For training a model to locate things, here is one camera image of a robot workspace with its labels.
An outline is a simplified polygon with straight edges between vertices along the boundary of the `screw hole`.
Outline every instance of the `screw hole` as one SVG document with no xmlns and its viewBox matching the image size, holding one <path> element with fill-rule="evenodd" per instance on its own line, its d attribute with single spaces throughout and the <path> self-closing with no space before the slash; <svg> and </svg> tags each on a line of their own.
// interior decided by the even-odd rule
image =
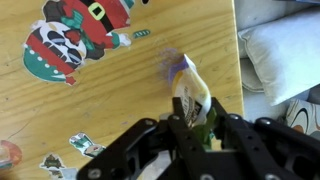
<svg viewBox="0 0 320 180">
<path fill-rule="evenodd" d="M 111 173 L 111 177 L 115 179 L 122 179 L 124 175 L 123 169 L 120 169 L 120 168 L 114 168 L 111 170 L 110 173 Z"/>
<path fill-rule="evenodd" d="M 149 0 L 142 0 L 142 4 L 147 5 L 149 3 Z"/>
<path fill-rule="evenodd" d="M 189 149 L 190 149 L 191 151 L 196 151 L 196 147 L 194 147 L 194 146 L 190 146 Z"/>
<path fill-rule="evenodd" d="M 254 151 L 259 151 L 259 148 L 256 147 L 256 146 L 253 146 L 252 149 L 253 149 Z"/>
<path fill-rule="evenodd" d="M 209 175 L 209 174 L 203 174 L 201 177 L 200 177 L 200 180 L 214 180 L 214 178 Z"/>
<path fill-rule="evenodd" d="M 180 120 L 180 117 L 177 116 L 177 115 L 173 115 L 173 116 L 172 116 L 172 119 L 173 119 L 173 120 Z"/>
<path fill-rule="evenodd" d="M 100 169 L 89 169 L 88 178 L 89 179 L 99 179 L 101 177 Z"/>
<path fill-rule="evenodd" d="M 281 180 L 277 175 L 274 174 L 267 174 L 265 176 L 265 180 Z"/>
</svg>

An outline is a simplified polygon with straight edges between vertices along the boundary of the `santa claus sticker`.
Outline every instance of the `santa claus sticker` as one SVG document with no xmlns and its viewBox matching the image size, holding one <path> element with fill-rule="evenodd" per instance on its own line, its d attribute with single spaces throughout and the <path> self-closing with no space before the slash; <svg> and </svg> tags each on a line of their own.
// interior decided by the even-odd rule
<svg viewBox="0 0 320 180">
<path fill-rule="evenodd" d="M 72 73 L 85 60 L 99 60 L 105 49 L 129 46 L 126 34 L 114 29 L 130 25 L 134 0 L 49 0 L 45 20 L 32 25 L 23 62 L 36 77 L 73 85 Z"/>
</svg>

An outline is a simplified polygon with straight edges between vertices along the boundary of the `christmas sticker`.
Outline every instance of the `christmas sticker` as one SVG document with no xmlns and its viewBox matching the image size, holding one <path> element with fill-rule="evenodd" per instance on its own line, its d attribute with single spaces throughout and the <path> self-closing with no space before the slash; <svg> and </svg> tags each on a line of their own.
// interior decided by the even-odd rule
<svg viewBox="0 0 320 180">
<path fill-rule="evenodd" d="M 106 49 L 130 46 L 127 34 L 134 0 L 49 0 L 45 20 L 35 22 L 24 45 L 23 62 L 34 76 L 73 85 L 72 73 L 87 59 L 101 59 Z"/>
<path fill-rule="evenodd" d="M 88 135 L 84 133 L 78 133 L 69 139 L 69 143 L 78 149 L 83 156 L 94 158 L 105 150 L 104 146 L 100 144 L 95 144 L 89 138 Z"/>
<path fill-rule="evenodd" d="M 65 168 L 59 155 L 49 153 L 43 158 L 43 162 L 39 165 L 40 168 L 52 172 Z"/>
</svg>

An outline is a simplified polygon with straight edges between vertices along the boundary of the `fabric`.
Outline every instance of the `fabric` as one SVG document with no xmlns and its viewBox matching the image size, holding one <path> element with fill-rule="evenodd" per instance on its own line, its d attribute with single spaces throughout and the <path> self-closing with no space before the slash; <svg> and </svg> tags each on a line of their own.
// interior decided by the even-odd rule
<svg viewBox="0 0 320 180">
<path fill-rule="evenodd" d="M 320 105 L 292 100 L 287 111 L 288 126 L 320 140 Z"/>
<path fill-rule="evenodd" d="M 261 117 L 269 117 L 279 122 L 279 117 L 286 117 L 287 109 L 290 105 L 290 100 L 287 100 L 276 106 L 270 106 L 266 100 L 265 93 L 256 93 L 243 88 L 243 105 L 244 119 L 254 122 Z M 294 98 L 307 100 L 309 90 L 305 91 Z"/>
<path fill-rule="evenodd" d="M 263 92 L 263 86 L 250 59 L 241 59 L 242 86 L 251 92 Z"/>
<path fill-rule="evenodd" d="M 310 89 L 308 102 L 320 105 L 320 84 Z"/>
<path fill-rule="evenodd" d="M 317 7 L 239 32 L 270 105 L 320 84 L 319 19 Z"/>
<path fill-rule="evenodd" d="M 273 0 L 235 0 L 234 4 L 238 31 L 274 21 L 312 5 Z M 248 57 L 244 48 L 244 42 L 238 41 L 238 43 L 240 57 Z"/>
</svg>

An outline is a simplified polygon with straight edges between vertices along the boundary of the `sticker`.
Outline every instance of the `sticker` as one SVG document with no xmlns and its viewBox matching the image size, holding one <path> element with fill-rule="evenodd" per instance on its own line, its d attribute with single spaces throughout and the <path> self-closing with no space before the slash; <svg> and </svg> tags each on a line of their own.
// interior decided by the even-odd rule
<svg viewBox="0 0 320 180">
<path fill-rule="evenodd" d="M 22 160 L 21 149 L 5 140 L 0 141 L 0 169 L 8 169 L 17 166 Z"/>
<path fill-rule="evenodd" d="M 49 170 L 49 174 L 52 180 L 65 179 L 60 170 Z"/>
<path fill-rule="evenodd" d="M 99 144 L 93 143 L 88 135 L 84 133 L 78 133 L 69 139 L 69 143 L 78 149 L 83 156 L 94 158 L 100 154 L 105 147 Z"/>
<path fill-rule="evenodd" d="M 23 62 L 34 76 L 73 85 L 72 73 L 87 59 L 101 59 L 106 49 L 130 46 L 126 34 L 134 0 L 60 0 L 43 6 L 44 20 L 36 21 L 24 45 Z"/>
<path fill-rule="evenodd" d="M 66 168 L 60 170 L 64 180 L 76 180 L 78 169 L 77 168 Z"/>
<path fill-rule="evenodd" d="M 65 168 L 66 166 L 63 165 L 63 162 L 59 155 L 49 153 L 43 158 L 43 162 L 39 165 L 39 167 L 48 171 L 57 171 L 59 169 Z"/>
<path fill-rule="evenodd" d="M 138 39 L 138 38 L 148 36 L 149 34 L 151 34 L 151 31 L 148 29 L 144 29 L 141 31 L 134 32 L 132 36 L 134 39 Z"/>
</svg>

